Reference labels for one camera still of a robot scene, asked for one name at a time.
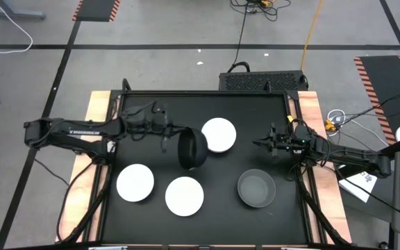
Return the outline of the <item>white paper sheet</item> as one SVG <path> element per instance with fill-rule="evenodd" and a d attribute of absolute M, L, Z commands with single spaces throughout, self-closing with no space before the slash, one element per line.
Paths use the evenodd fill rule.
<path fill-rule="evenodd" d="M 363 203 L 367 203 L 374 185 L 377 182 L 377 177 L 361 172 L 349 178 L 339 181 L 339 186 L 360 199 Z"/>

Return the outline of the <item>black hazard-striped floor mat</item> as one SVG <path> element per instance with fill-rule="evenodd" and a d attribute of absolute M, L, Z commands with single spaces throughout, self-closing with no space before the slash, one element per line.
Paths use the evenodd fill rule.
<path fill-rule="evenodd" d="M 385 141 L 392 145 L 400 127 L 400 56 L 359 56 L 353 61 Z"/>
<path fill-rule="evenodd" d="M 75 22 L 114 22 L 121 0 L 79 0 Z"/>

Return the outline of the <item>black bowl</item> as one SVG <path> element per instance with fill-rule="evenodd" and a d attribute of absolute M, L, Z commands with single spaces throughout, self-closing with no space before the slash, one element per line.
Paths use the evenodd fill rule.
<path fill-rule="evenodd" d="M 178 161 L 186 170 L 202 166 L 208 157 L 208 143 L 205 135 L 195 128 L 182 130 L 178 139 Z"/>

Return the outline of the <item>dark grey bowl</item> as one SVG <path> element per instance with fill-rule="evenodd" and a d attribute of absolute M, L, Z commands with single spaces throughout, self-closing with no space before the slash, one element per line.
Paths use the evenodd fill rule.
<path fill-rule="evenodd" d="M 261 169 L 245 171 L 237 181 L 240 199 L 252 208 L 268 206 L 276 196 L 274 179 Z"/>

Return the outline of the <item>grey table foot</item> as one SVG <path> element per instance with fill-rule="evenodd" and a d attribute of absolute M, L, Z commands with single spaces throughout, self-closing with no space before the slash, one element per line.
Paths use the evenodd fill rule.
<path fill-rule="evenodd" d="M 7 0 L 0 0 L 0 17 L 45 19 L 46 15 L 41 11 L 20 10 L 13 8 Z"/>

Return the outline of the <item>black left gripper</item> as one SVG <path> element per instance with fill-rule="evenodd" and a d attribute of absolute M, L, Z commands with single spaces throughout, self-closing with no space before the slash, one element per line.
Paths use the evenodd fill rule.
<path fill-rule="evenodd" d="M 153 114 L 150 120 L 148 133 L 161 137 L 160 148 L 163 153 L 167 152 L 167 143 L 170 137 L 178 135 L 181 131 L 190 129 L 189 126 L 172 125 L 167 111 L 167 104 L 159 106 L 157 103 L 148 103 L 145 109 L 149 108 Z"/>

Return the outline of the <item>black computer case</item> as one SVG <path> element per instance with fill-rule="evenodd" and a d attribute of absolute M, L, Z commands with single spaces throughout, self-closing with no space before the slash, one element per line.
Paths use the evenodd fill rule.
<path fill-rule="evenodd" d="M 221 91 L 307 91 L 308 79 L 301 70 L 272 72 L 231 72 L 219 75 Z"/>

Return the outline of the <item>white plate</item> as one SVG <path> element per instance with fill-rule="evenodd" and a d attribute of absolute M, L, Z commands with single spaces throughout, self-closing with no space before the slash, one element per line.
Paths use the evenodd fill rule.
<path fill-rule="evenodd" d="M 203 205 L 204 193 L 201 184 L 188 176 L 174 179 L 165 192 L 169 210 L 179 217 L 195 214 Z"/>
<path fill-rule="evenodd" d="M 208 120 L 202 127 L 208 149 L 214 153 L 224 153 L 235 143 L 237 132 L 234 125 L 227 119 L 216 117 Z"/>

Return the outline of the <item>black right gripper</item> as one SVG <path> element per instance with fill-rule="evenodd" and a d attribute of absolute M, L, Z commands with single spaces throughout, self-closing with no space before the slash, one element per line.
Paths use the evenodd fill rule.
<path fill-rule="evenodd" d="M 293 129 L 291 125 L 281 126 L 276 128 L 276 124 L 270 124 L 269 138 L 253 140 L 256 146 L 270 148 L 273 157 L 278 156 L 279 150 L 292 151 L 293 150 Z"/>

